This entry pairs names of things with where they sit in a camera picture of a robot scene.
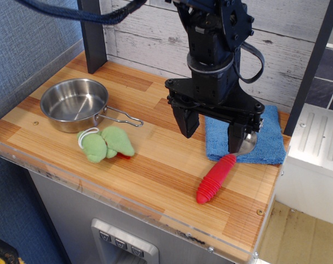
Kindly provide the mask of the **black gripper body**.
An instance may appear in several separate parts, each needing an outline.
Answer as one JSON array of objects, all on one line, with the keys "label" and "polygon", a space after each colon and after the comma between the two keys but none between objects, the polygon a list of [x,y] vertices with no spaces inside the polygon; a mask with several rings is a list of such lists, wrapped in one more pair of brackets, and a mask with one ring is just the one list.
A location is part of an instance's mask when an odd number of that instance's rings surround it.
[{"label": "black gripper body", "polygon": [[168,103],[227,123],[240,123],[246,132],[263,126],[264,105],[240,87],[240,64],[216,72],[192,73],[188,79],[168,79]]}]

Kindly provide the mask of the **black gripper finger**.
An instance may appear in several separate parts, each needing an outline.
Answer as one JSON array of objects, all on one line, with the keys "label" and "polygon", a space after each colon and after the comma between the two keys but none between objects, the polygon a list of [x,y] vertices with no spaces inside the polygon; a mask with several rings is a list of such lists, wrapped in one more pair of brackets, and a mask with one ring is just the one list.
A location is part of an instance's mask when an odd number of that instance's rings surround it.
[{"label": "black gripper finger", "polygon": [[230,153],[237,153],[246,136],[246,127],[240,123],[230,123],[228,130],[228,145]]},{"label": "black gripper finger", "polygon": [[190,138],[199,126],[198,112],[173,106],[173,114],[183,136]]}]

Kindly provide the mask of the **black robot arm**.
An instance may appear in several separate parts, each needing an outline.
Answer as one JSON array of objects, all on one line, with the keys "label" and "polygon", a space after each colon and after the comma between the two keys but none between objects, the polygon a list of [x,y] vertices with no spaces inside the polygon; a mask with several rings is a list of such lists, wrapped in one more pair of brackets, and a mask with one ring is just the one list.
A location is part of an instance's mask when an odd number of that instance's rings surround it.
[{"label": "black robot arm", "polygon": [[169,79],[168,102],[185,137],[191,137],[204,115],[227,122],[229,152],[240,150],[247,135],[260,130],[264,105],[247,94],[241,83],[251,84],[260,73],[244,79],[240,74],[241,51],[263,55],[247,38],[254,19],[241,1],[175,1],[188,35],[188,79]]}]

